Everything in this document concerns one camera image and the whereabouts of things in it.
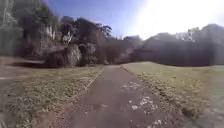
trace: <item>sun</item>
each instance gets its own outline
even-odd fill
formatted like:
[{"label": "sun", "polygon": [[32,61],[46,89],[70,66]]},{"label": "sun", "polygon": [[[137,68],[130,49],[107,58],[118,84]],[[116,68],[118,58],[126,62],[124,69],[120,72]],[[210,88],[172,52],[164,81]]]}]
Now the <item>sun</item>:
[{"label": "sun", "polygon": [[146,39],[160,32],[183,32],[217,22],[224,0],[146,0],[130,34]]}]

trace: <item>sky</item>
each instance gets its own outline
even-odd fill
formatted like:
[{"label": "sky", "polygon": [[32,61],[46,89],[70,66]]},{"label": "sky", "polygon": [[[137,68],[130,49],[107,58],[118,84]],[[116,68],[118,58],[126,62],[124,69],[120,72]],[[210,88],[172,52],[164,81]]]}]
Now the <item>sky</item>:
[{"label": "sky", "polygon": [[224,26],[224,0],[45,0],[58,16],[84,17],[112,27],[117,37],[147,39],[209,23]]}]

